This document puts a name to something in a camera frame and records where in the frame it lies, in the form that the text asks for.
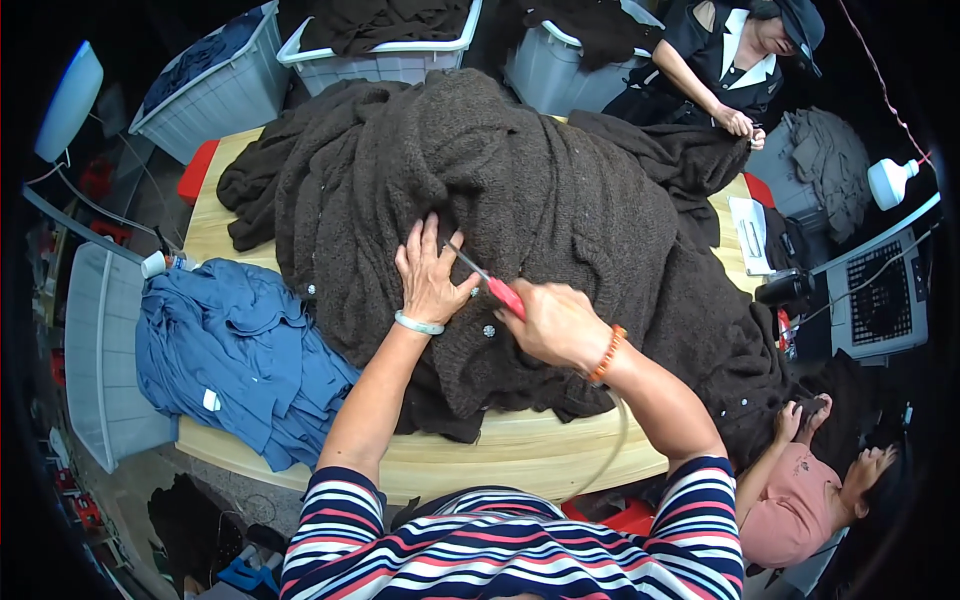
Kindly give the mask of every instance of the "blue fabric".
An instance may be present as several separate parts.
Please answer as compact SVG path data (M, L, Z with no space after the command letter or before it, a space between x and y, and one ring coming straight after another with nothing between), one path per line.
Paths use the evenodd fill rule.
M222 258L147 281L136 370L162 414L236 435L274 471L316 465L360 375L324 344L279 273ZM206 390L220 410L204 408Z
M253 30L263 20L263 10L257 7L233 17L216 36L207 36L187 48L177 64L159 77L143 98L143 115L158 107L178 89L196 79L206 69L229 60L253 35Z

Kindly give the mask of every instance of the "black thermos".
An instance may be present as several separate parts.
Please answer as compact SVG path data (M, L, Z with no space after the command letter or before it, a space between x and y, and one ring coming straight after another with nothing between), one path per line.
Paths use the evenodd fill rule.
M813 275L803 269L790 272L754 290L754 300L766 306L783 306L793 300L805 298L813 291Z

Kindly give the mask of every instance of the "paper sheet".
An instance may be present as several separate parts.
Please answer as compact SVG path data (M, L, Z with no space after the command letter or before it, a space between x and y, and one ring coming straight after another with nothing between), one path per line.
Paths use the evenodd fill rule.
M763 205L752 198L728 196L730 213L736 226L736 235L743 252L743 264L747 275L764 276L774 272L767 262L767 222L763 217Z

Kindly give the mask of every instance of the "striped shirt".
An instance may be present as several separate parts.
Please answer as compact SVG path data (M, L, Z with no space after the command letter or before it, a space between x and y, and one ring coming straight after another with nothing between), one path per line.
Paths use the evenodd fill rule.
M734 485L727 459L683 465L649 538L567 520L514 490L466 492L387 535L371 481L322 468L304 497L280 598L740 598Z

